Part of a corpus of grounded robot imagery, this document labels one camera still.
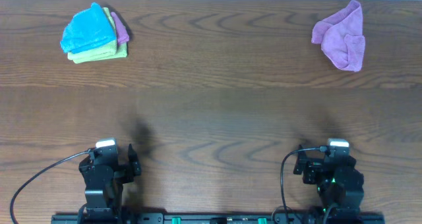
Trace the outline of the purple microfiber cloth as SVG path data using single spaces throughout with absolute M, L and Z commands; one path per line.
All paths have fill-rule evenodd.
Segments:
M 345 8 L 318 21 L 313 27 L 311 42 L 320 45 L 337 69 L 359 72 L 365 54 L 360 2 L 352 0 Z

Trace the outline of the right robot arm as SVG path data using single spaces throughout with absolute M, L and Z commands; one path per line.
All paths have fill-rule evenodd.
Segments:
M 364 197 L 364 176 L 349 154 L 349 143 L 331 141 L 325 146 L 299 146 L 293 173 L 305 184 L 316 186 L 321 207 L 311 208 L 303 223 L 362 223 L 359 216 Z

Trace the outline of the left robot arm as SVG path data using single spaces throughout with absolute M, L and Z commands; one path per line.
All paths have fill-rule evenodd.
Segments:
M 141 175 L 137 153 L 131 145 L 128 162 L 119 164 L 117 146 L 90 148 L 79 164 L 86 188 L 86 203 L 79 209 L 77 223 L 125 223 L 130 214 L 122 208 L 123 185 Z

